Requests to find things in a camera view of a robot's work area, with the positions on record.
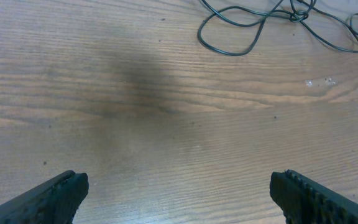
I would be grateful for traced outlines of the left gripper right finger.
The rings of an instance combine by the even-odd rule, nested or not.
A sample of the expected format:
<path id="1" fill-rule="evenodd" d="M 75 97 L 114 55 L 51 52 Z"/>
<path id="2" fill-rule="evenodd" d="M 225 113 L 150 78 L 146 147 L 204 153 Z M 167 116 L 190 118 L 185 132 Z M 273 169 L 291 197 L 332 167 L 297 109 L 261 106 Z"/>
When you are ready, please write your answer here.
<path id="1" fill-rule="evenodd" d="M 293 224 L 358 224 L 358 204 L 295 172 L 273 172 L 270 196 Z"/>

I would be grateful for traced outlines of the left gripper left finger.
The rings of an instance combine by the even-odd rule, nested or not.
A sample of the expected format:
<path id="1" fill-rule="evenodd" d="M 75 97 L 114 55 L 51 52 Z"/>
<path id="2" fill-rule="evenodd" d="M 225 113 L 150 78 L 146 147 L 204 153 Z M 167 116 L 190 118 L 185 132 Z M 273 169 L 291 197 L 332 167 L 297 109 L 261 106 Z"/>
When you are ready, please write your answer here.
<path id="1" fill-rule="evenodd" d="M 67 170 L 0 205 L 0 223 L 73 223 L 89 191 L 88 176 Z"/>

